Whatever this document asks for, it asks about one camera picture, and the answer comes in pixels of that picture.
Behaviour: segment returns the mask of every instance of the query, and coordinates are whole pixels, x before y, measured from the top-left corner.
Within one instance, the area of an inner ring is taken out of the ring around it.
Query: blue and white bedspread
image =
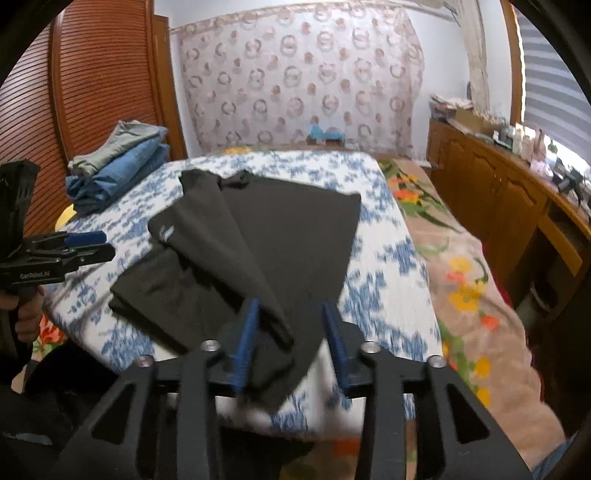
[[[172,357],[146,334],[109,308],[111,285],[150,249],[148,220],[182,195],[183,170],[200,168],[223,177],[247,169],[255,174],[359,192],[362,206],[349,270],[339,300],[345,320],[366,338],[396,355],[424,360],[441,355],[439,330],[427,288],[427,270],[417,255],[398,206],[377,162],[364,153],[268,152],[200,157],[167,163],[121,200],[97,215],[67,224],[70,232],[103,230],[117,251],[113,261],[68,275],[50,286],[50,317],[85,349],[116,371],[140,355]],[[223,419],[240,428],[315,438],[358,436],[365,400],[339,391],[326,341],[308,375],[277,414],[234,399],[218,398]],[[412,405],[407,403],[407,414]]]

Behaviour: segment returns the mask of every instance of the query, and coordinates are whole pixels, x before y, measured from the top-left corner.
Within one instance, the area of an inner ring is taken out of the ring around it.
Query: wooden wardrobe
[[[74,0],[35,39],[0,88],[0,161],[41,166],[25,234],[53,230],[70,204],[67,163],[100,147],[118,120],[169,129],[186,158],[165,17],[153,0]]]

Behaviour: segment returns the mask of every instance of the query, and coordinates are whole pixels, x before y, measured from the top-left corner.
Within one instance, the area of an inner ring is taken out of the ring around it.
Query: cardboard box
[[[493,124],[481,116],[476,115],[473,110],[465,110],[463,108],[457,110],[454,120],[474,134],[483,134],[489,137],[492,137],[495,130],[501,130],[503,128],[502,124]]]

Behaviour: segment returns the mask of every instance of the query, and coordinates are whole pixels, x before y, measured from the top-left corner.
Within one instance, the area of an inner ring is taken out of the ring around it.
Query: bed
[[[343,317],[396,355],[424,360],[443,354],[492,413],[530,468],[564,440],[554,413],[540,400],[523,327],[503,301],[480,242],[455,220],[433,184],[407,160],[380,164],[364,153],[287,151],[200,157],[166,164],[98,215],[73,219],[68,231],[101,229],[117,256],[51,286],[48,313],[70,337],[116,371],[143,354],[173,353],[108,307],[110,286],[150,248],[147,221],[181,195],[183,170],[227,176],[248,169],[264,176],[357,191],[362,210],[340,297]],[[280,411],[268,414],[217,401],[237,428],[319,440],[304,459],[309,478],[353,478],[363,400],[341,395],[326,344]],[[406,399],[408,478],[415,462],[413,404]],[[301,472],[302,465],[296,465]],[[290,476],[286,469],[286,478]]]
[[[156,360],[174,355],[109,308],[109,288],[150,250],[147,222],[182,195],[178,177],[191,168],[223,177],[247,169],[340,192],[359,192],[359,225],[339,300],[343,318],[396,355],[415,360],[441,355],[427,267],[414,248],[378,163],[364,153],[286,151],[170,162],[104,212],[73,219],[65,226],[70,232],[103,230],[116,248],[116,257],[106,264],[81,268],[63,284],[50,286],[48,312],[55,324],[110,368],[121,371],[140,355]],[[226,424],[314,439],[357,438],[363,407],[363,399],[350,401],[339,391],[326,343],[277,413],[238,406],[230,398],[217,399],[218,413]],[[406,407],[407,416],[412,417],[410,398]]]

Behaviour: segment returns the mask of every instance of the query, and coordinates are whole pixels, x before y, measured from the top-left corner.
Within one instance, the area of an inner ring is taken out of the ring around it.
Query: window
[[[584,173],[591,164],[591,105],[552,45],[516,14],[525,61],[524,124],[541,128],[554,139],[561,160]]]

